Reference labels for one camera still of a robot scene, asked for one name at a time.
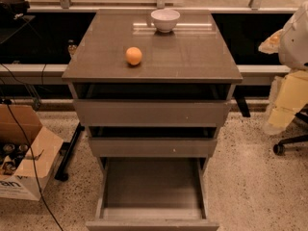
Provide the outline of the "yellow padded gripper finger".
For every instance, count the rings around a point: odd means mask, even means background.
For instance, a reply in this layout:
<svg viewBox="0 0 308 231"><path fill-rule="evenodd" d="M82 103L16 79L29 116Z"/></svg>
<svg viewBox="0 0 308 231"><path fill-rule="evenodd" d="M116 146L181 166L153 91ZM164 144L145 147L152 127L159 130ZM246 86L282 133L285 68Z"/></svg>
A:
<svg viewBox="0 0 308 231"><path fill-rule="evenodd" d="M277 53L280 45L280 37L282 32L283 30L280 29L273 33L270 37L268 37L259 45L258 50L265 54Z"/></svg>
<svg viewBox="0 0 308 231"><path fill-rule="evenodd" d="M295 115L308 104L308 72L292 71L285 77L276 76L269 92L269 105L263 125L268 135L285 131Z"/></svg>

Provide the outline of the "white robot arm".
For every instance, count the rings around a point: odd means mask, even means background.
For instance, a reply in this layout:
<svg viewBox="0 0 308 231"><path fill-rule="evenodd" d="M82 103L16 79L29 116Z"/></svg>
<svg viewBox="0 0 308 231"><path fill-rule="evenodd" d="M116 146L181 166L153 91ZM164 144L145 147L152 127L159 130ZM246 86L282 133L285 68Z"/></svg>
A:
<svg viewBox="0 0 308 231"><path fill-rule="evenodd" d="M259 46L259 51L277 53L279 62L290 69L276 76L270 87L263 129L269 135L283 132L295 115L308 104L308 2L305 1L284 27Z"/></svg>

